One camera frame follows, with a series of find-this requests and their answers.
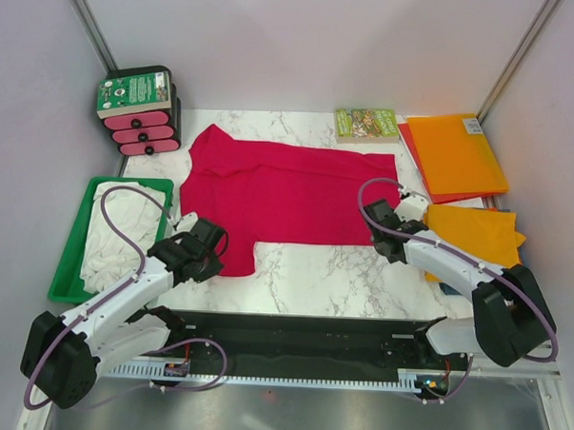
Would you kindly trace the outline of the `magenta pink t-shirt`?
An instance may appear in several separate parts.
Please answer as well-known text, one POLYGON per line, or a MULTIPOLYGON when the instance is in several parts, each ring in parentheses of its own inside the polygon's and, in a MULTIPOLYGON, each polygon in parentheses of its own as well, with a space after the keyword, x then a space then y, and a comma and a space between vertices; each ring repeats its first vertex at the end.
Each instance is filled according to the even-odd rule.
POLYGON ((358 192, 372 203, 399 202, 394 156, 235 140, 212 124, 188 150, 191 170, 179 190, 182 213, 197 213, 228 233, 222 276, 256 271, 258 243, 362 245, 370 233, 358 192))

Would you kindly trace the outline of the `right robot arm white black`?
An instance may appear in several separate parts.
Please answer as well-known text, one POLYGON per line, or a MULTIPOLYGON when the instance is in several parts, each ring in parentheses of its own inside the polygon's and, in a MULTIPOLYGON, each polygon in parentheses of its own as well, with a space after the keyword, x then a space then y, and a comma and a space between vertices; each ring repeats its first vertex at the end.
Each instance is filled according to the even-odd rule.
POLYGON ((375 249, 391 263, 427 271, 472 304, 472 318, 430 322, 413 343, 414 360, 434 367, 446 355, 483 354, 501 367, 525 359, 556 361, 556 326, 533 273, 516 264, 502 267, 454 247, 418 220, 402 220, 386 200, 360 212, 375 249))

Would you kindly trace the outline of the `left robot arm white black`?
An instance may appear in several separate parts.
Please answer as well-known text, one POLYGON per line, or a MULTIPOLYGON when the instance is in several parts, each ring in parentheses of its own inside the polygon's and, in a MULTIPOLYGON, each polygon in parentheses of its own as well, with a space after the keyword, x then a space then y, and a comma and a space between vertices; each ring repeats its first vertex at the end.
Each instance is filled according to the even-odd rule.
POLYGON ((148 304, 181 283, 217 276, 227 246, 222 227, 198 219, 190 230, 155 243, 119 283, 62 315, 46 311, 36 317, 20 362, 29 380, 26 408, 45 406, 32 402, 33 389, 67 409, 113 367, 139 355, 181 352, 185 322, 163 305, 148 304))

